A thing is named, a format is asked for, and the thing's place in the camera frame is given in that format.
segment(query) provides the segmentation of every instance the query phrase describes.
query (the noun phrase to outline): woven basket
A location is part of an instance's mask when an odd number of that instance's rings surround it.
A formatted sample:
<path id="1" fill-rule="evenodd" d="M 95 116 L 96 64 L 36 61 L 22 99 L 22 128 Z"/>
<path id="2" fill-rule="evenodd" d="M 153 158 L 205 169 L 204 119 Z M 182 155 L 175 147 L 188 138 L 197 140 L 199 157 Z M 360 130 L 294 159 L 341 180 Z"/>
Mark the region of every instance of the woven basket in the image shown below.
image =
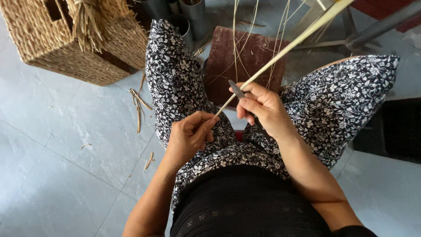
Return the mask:
<path id="1" fill-rule="evenodd" d="M 72 37 L 74 0 L 0 0 L 23 62 L 105 86 L 144 67 L 147 35 L 126 0 L 99 0 L 98 5 L 107 19 L 105 50 L 93 53 L 82 52 Z"/>

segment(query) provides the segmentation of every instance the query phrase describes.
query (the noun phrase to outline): black top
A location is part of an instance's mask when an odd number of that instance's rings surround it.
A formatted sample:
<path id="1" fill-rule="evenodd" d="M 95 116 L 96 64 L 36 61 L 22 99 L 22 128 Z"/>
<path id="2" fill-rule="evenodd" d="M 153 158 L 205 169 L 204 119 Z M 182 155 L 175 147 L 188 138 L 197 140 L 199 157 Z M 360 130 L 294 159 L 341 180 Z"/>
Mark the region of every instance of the black top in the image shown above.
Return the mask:
<path id="1" fill-rule="evenodd" d="M 233 165 L 209 171 L 180 195 L 171 236 L 375 237 L 363 226 L 332 233 L 289 181 L 262 168 Z"/>

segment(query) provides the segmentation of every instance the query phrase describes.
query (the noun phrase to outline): knife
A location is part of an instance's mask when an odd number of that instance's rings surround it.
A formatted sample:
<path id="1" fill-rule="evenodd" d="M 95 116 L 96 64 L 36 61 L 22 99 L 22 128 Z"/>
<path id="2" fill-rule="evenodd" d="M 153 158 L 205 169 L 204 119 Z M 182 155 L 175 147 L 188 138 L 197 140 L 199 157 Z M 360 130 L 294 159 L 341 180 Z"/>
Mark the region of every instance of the knife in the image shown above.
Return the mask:
<path id="1" fill-rule="evenodd" d="M 229 85 L 231 86 L 232 90 L 234 91 L 235 95 L 239 98 L 246 98 L 245 94 L 241 91 L 241 89 L 235 84 L 235 82 L 233 82 L 232 80 L 228 80 Z M 273 139 L 271 136 L 269 136 L 269 134 L 267 134 L 266 130 L 263 128 L 262 124 L 259 121 L 259 118 L 254 115 L 252 112 L 248 112 L 251 116 L 254 117 L 254 125 L 257 126 L 257 128 L 259 128 L 260 132 L 263 134 L 263 136 L 265 136 L 265 138 L 271 142 L 274 143 L 275 139 Z"/>

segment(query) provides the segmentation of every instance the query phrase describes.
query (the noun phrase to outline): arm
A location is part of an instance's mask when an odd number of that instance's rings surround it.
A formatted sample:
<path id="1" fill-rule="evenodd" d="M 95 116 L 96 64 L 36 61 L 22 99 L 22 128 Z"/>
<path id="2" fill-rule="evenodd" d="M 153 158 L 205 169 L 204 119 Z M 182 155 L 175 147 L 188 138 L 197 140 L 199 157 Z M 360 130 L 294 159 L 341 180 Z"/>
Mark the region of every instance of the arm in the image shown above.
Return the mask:
<path id="1" fill-rule="evenodd" d="M 282 160 L 298 192 L 307 198 L 334 231 L 344 226 L 362 225 L 349 205 L 345 194 L 329 170 L 314 157 L 310 147 L 295 129 L 279 95 L 251 83 L 240 99 L 238 118 L 245 117 L 250 124 L 254 113 L 265 130 L 278 143 Z"/>
<path id="2" fill-rule="evenodd" d="M 176 174 L 199 149 L 205 149 L 206 140 L 213 141 L 211 128 L 216 123 L 213 116 L 198 111 L 173 123 L 167 151 L 151 183 L 130 213 L 123 237 L 164 235 Z"/>

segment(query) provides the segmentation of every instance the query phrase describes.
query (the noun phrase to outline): floral pants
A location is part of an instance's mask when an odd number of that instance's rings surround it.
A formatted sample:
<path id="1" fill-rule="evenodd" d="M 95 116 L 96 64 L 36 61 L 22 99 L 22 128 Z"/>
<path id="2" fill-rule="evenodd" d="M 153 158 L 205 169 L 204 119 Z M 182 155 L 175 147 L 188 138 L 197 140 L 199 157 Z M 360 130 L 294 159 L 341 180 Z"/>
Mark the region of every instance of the floral pants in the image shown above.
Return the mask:
<path id="1" fill-rule="evenodd" d="M 155 110 L 158 137 L 167 145 L 171 124 L 197 110 L 216 113 L 206 97 L 200 64 L 174 27 L 153 21 L 146 53 L 146 75 Z M 281 99 L 298 132 L 314 155 L 332 168 L 346 146 L 364 127 L 395 81 L 399 58 L 370 55 L 316 70 L 290 84 Z M 259 166 L 284 179 L 288 173 L 276 143 L 269 143 L 255 126 L 237 141 L 227 116 L 213 129 L 208 143 L 177 173 L 172 210 L 180 192 L 199 175 L 227 165 Z"/>

